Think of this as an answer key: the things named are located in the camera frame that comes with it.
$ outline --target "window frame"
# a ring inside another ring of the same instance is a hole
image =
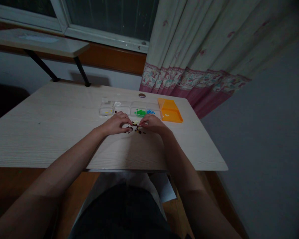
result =
[[[149,42],[73,24],[65,0],[50,0],[56,18],[0,5],[0,21],[147,54]]]
[[[58,18],[4,5],[0,5],[0,21],[39,28],[41,30],[44,29],[53,32],[62,32],[62,27]]]

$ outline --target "floral pattern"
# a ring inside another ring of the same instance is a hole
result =
[[[152,93],[170,95],[175,87],[190,91],[195,88],[209,87],[214,92],[222,91],[233,95],[247,82],[251,81],[240,75],[231,75],[225,71],[197,71],[189,68],[170,67],[161,69],[145,63],[141,85],[151,89]]]

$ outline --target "hand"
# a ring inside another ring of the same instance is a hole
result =
[[[130,128],[122,128],[124,124],[129,124],[132,126],[132,122],[127,114],[119,111],[109,118],[104,124],[102,124],[100,129],[104,133],[104,136],[132,131]]]
[[[154,133],[162,135],[170,131],[169,128],[154,114],[145,115],[139,123],[139,127],[148,129]]]

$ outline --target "window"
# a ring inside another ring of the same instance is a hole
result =
[[[0,0],[0,21],[147,53],[159,0]]]
[[[56,14],[50,0],[0,0],[0,4],[56,18]]]

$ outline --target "orange plastic box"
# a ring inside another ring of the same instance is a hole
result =
[[[163,114],[163,121],[183,123],[182,115],[179,112],[175,101],[158,98],[158,104]]]

